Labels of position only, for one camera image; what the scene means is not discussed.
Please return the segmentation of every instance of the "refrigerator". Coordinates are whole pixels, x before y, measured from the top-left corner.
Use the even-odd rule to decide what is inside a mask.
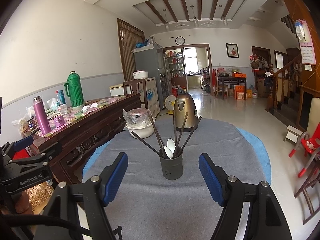
[[[149,78],[156,78],[156,86],[160,110],[164,109],[164,100],[172,95],[172,85],[167,56],[163,48],[157,44],[149,44],[142,48],[134,49],[133,56],[136,70],[148,71]]]

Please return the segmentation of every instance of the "blue gripper pad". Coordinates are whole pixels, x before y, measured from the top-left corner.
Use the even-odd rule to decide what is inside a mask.
[[[217,202],[221,207],[223,207],[225,203],[225,199],[223,197],[223,188],[221,186],[221,183],[219,182],[219,179],[212,170],[212,165],[208,163],[204,155],[206,155],[207,158],[209,158],[209,160],[211,161],[210,157],[207,154],[201,154],[199,157],[199,169],[201,171],[205,183],[207,184],[212,199],[215,202]]]
[[[109,179],[107,180],[107,183],[105,184],[104,197],[102,199],[105,206],[112,202],[116,197],[124,174],[128,168],[127,154],[120,153],[114,161],[114,163],[109,167],[113,169],[111,170],[112,174],[110,175]]]

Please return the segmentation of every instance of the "flower painting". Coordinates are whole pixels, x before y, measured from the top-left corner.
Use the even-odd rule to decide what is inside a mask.
[[[226,45],[227,45],[228,57],[239,58],[238,45],[237,44],[231,44],[231,43],[226,43]]]

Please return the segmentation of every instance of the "gold kettle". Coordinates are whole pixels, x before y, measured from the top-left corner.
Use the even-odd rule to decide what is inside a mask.
[[[187,92],[182,91],[174,103],[175,118],[177,131],[181,131],[186,112],[188,112],[188,117],[184,125],[184,132],[190,132],[193,127],[197,124],[198,114],[195,102],[191,95]]]

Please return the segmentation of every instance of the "wooden sideboard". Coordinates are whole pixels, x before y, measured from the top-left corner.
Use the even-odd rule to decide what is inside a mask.
[[[111,140],[125,126],[122,110],[140,108],[140,94],[128,95],[109,105],[90,112],[81,119],[67,125],[58,133],[44,138],[33,135],[30,150],[38,155],[55,142],[62,144],[62,152],[50,162],[57,182],[80,183],[74,171],[81,167],[95,149]]]

